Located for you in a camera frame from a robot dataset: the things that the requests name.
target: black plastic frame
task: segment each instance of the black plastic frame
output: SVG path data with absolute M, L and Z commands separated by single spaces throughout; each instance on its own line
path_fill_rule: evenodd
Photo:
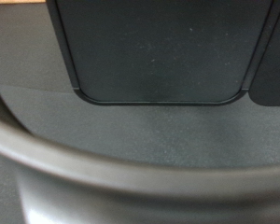
M 268 15 L 262 27 L 258 43 L 250 60 L 249 66 L 246 70 L 242 88 L 232 98 L 220 102 L 101 102 L 88 97 L 79 87 L 77 78 L 77 71 L 73 62 L 71 50 L 68 45 L 66 34 L 63 27 L 60 11 L 56 0 L 47 0 L 49 14 L 55 29 L 59 46 L 63 55 L 65 66 L 67 68 L 68 76 L 70 77 L 72 87 L 82 100 L 92 103 L 94 105 L 228 105 L 240 98 L 242 98 L 248 91 L 252 84 L 254 75 L 256 74 L 264 52 L 271 39 L 274 26 L 276 25 L 280 16 L 280 0 L 272 0 Z

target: wooden surface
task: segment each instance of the wooden surface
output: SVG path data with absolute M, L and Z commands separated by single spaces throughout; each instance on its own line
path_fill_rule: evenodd
M 0 4 L 17 4 L 17 3 L 41 3 L 46 0 L 0 0 Z

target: dark panel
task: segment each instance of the dark panel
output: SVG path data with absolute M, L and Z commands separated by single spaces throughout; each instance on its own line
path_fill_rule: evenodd
M 259 105 L 280 106 L 280 19 L 249 95 Z
M 57 0 L 81 90 L 101 102 L 221 102 L 272 1 Z

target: gray desk surface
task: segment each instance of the gray desk surface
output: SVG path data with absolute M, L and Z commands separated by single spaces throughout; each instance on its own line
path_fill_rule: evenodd
M 0 93 L 32 133 L 82 150 L 188 167 L 280 163 L 280 107 L 255 105 L 248 96 L 221 107 L 81 101 L 71 89 L 44 4 L 0 6 Z M 0 191 L 0 223 L 21 223 L 20 210 L 11 208 L 19 202 L 15 184 L 0 160 L 0 172 L 5 169 L 0 190 L 5 186 L 8 193 Z

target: black curved edge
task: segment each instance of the black curved edge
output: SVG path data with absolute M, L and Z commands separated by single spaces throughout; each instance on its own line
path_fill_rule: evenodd
M 73 62 L 72 54 L 68 45 L 68 41 L 63 28 L 63 22 L 59 13 L 58 4 L 56 0 L 47 0 L 47 6 L 52 20 L 56 37 L 63 55 L 65 66 L 67 68 L 68 76 L 70 77 L 72 87 L 76 95 L 93 105 L 192 105 L 192 106 L 219 106 L 228 105 L 239 99 L 241 99 L 248 91 L 254 79 L 263 54 L 271 39 L 273 28 L 277 23 L 280 15 L 280 0 L 272 0 L 271 7 L 269 9 L 267 18 L 264 22 L 261 34 L 259 36 L 258 43 L 252 55 L 250 64 L 245 73 L 245 78 L 242 84 L 242 88 L 232 98 L 220 102 L 102 102 L 87 96 L 79 87 L 77 79 L 77 71 Z
M 226 100 L 226 101 L 219 101 L 219 102 L 102 102 L 102 101 L 97 101 L 86 94 L 80 89 L 74 89 L 74 92 L 76 95 L 89 103 L 92 103 L 93 105 L 195 105 L 195 106 L 218 106 L 218 105 L 229 105 L 239 99 L 241 99 L 246 93 L 247 90 L 240 90 L 235 96 L 232 98 Z
M 16 116 L 10 111 L 7 105 L 4 103 L 4 100 L 0 96 L 0 120 L 3 122 L 12 125 L 15 128 L 18 128 L 22 131 L 29 132 L 21 122 L 16 118 Z

